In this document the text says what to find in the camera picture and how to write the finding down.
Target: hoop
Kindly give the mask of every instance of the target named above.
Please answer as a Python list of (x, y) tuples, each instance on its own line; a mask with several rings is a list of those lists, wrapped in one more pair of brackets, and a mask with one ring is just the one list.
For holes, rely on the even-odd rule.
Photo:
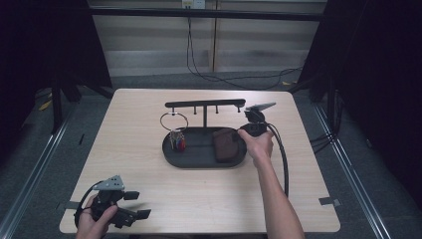
[(184, 115), (182, 115), (181, 113), (165, 113), (165, 114), (164, 114), (164, 115), (162, 115), (162, 116), (161, 116), (161, 118), (159, 119), (159, 122), (161, 123), (161, 126), (162, 126), (162, 127), (164, 127), (165, 129), (167, 129), (167, 130), (169, 130), (169, 131), (172, 131), (172, 129), (171, 129), (171, 128), (168, 128), (168, 127), (164, 126), (164, 124), (162, 124), (162, 119), (163, 119), (165, 116), (168, 116), (168, 115), (172, 115), (172, 116), (174, 116), (174, 115), (179, 115), (179, 116), (183, 117), (183, 118), (186, 120), (186, 127), (185, 127), (185, 128), (182, 128), (180, 131), (184, 131), (184, 130), (185, 130), (185, 129), (187, 129), (187, 127), (189, 126), (189, 121), (187, 120), (187, 117), (186, 117), (186, 116), (184, 116)]

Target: keychain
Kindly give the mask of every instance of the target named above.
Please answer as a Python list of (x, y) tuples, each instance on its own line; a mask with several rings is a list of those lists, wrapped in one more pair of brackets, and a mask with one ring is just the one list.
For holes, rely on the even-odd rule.
[[(182, 128), (182, 129), (180, 129), (180, 128), (170, 129), (170, 128), (164, 126), (164, 124), (162, 124), (162, 118), (167, 116), (167, 115), (182, 116), (186, 120), (186, 127)], [(168, 134), (168, 137), (169, 137), (169, 140), (170, 140), (170, 143), (171, 143), (171, 148), (175, 151), (184, 151), (184, 149), (186, 148), (186, 140), (185, 140), (185, 137), (183, 135), (183, 131), (185, 129), (187, 129), (187, 127), (189, 125), (187, 117), (180, 114), (180, 113), (166, 113), (166, 114), (161, 116), (160, 123), (165, 129), (170, 131), (170, 133)]]

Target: wallet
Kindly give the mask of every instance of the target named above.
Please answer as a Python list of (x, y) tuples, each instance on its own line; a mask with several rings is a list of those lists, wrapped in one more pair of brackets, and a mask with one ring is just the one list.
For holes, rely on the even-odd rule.
[(239, 153), (239, 136), (237, 132), (232, 128), (225, 127), (214, 131), (212, 136), (217, 161), (227, 162), (235, 159)]

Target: oval black tray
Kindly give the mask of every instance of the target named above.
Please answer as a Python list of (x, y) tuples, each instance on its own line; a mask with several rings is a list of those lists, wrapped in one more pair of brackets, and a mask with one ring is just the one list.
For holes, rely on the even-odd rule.
[(186, 148), (175, 151), (171, 148), (169, 134), (162, 142), (165, 159), (173, 166), (180, 168), (221, 168), (238, 165), (245, 158), (246, 143), (238, 138), (238, 154), (225, 162), (218, 162), (215, 158), (212, 133), (226, 127), (188, 127), (183, 131)]

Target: wooden tabletop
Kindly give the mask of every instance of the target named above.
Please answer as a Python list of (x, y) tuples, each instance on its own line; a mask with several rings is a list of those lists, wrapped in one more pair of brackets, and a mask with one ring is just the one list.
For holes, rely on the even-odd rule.
[[(335, 232), (339, 222), (316, 158), (291, 94), (281, 92), (117, 90), (81, 173), (71, 201), (80, 201), (96, 182), (120, 175), (126, 191), (139, 191), (137, 200), (118, 202), (131, 211), (151, 209), (149, 218), (115, 233), (265, 233), (265, 219), (258, 173), (252, 158), (225, 169), (181, 169), (169, 164), (162, 152), (168, 134), (160, 124), (171, 110), (167, 102), (245, 99), (246, 107), (275, 102), (263, 111), (266, 121), (280, 132), (289, 162), (290, 195), (306, 232)], [(239, 128), (247, 123), (243, 109), (234, 106), (208, 109), (208, 126)], [(189, 126), (202, 126), (202, 109), (180, 108)], [(168, 127), (185, 126), (183, 118), (164, 119)], [(274, 139), (273, 166), (284, 185), (283, 163)], [(64, 233), (75, 233), (75, 210), (66, 210), (60, 224)]]

